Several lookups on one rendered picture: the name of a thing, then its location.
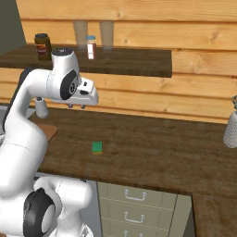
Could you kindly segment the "brown wooden cutting board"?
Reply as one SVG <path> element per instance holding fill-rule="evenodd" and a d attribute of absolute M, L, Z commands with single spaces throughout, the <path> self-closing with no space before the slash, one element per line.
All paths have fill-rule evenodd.
<path fill-rule="evenodd" d="M 53 125 L 38 124 L 38 127 L 45 133 L 47 141 L 50 142 L 56 135 L 57 127 Z"/>

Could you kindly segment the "dark wooden shelf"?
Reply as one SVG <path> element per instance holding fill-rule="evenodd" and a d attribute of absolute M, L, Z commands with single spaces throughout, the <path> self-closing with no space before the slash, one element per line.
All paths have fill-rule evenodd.
<path fill-rule="evenodd" d="M 56 44 L 55 48 L 65 48 Z M 87 51 L 76 46 L 66 47 L 78 58 L 80 72 L 130 75 L 145 77 L 172 77 L 172 54 L 170 50 L 96 48 L 95 60 L 87 57 Z M 34 45 L 28 44 L 0 56 L 0 68 L 25 69 L 26 67 L 51 69 L 50 61 L 38 59 Z"/>

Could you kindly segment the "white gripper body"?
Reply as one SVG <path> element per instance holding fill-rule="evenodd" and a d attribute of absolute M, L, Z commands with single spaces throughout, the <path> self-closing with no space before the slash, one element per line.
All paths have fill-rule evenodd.
<path fill-rule="evenodd" d="M 77 90 L 74 95 L 70 97 L 68 100 L 55 100 L 53 99 L 54 103 L 61 103 L 61 104 L 74 104 L 74 105 L 86 105 L 86 106 L 96 106 L 98 104 L 98 92 L 96 88 L 90 92 L 82 92 L 81 90 Z"/>

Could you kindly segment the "beige cupboard panel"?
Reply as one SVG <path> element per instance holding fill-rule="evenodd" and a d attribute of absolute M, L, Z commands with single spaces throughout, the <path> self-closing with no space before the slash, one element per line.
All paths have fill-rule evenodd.
<path fill-rule="evenodd" d="M 191 209 L 191 197 L 179 194 L 173 213 L 169 237 L 183 237 Z"/>

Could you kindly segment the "clear drinking glass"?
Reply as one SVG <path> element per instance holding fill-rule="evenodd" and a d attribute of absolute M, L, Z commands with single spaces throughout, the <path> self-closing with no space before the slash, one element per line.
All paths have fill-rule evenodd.
<path fill-rule="evenodd" d="M 75 21 L 74 22 L 74 33 L 76 38 L 77 46 L 80 49 L 85 49 L 87 44 L 87 22 L 86 21 Z"/>
<path fill-rule="evenodd" d="M 101 21 L 100 34 L 102 48 L 104 50 L 112 50 L 114 41 L 114 23 L 112 21 Z"/>

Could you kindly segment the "spice bottle with blue lid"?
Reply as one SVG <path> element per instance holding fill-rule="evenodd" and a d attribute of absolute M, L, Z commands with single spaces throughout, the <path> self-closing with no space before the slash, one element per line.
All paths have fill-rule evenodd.
<path fill-rule="evenodd" d="M 88 58 L 90 60 L 95 59 L 95 52 L 96 52 L 96 42 L 95 42 L 95 36 L 94 35 L 87 35 L 87 52 L 88 52 Z"/>

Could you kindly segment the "dark brown jar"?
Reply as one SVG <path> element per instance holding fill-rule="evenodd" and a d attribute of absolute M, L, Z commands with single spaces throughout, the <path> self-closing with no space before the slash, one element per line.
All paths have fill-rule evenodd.
<path fill-rule="evenodd" d="M 37 56 L 40 60 L 50 60 L 52 47 L 47 33 L 37 33 L 34 37 Z"/>

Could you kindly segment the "beige drawer front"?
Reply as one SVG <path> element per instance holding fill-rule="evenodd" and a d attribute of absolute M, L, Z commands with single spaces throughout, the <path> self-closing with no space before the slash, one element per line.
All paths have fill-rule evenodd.
<path fill-rule="evenodd" d="M 132 205 L 105 198 L 100 199 L 100 209 L 103 218 L 110 218 L 124 222 L 128 222 L 124 219 L 125 212 L 135 215 L 144 215 L 142 225 L 167 231 L 169 230 L 173 216 L 172 210 Z"/>
<path fill-rule="evenodd" d="M 124 196 L 124 190 L 129 189 L 134 192 L 146 192 L 147 196 L 144 201 L 132 201 L 126 199 Z M 122 186 L 116 184 L 108 184 L 106 187 L 106 194 L 108 198 L 130 202 L 133 204 L 145 205 L 145 206 L 154 206 L 165 209 L 173 209 L 176 203 L 177 195 L 174 193 L 165 193 L 147 189 L 134 188 L 129 186 Z"/>
<path fill-rule="evenodd" d="M 102 232 L 104 237 L 124 237 L 124 231 L 138 231 L 143 237 L 168 237 L 167 230 L 161 230 L 142 224 L 101 218 Z"/>

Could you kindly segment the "grey cylindrical tap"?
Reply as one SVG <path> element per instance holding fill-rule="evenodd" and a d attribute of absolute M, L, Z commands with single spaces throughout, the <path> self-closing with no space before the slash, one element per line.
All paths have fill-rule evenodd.
<path fill-rule="evenodd" d="M 48 117 L 47 105 L 42 97 L 37 97 L 35 99 L 35 109 L 38 118 L 46 119 Z"/>

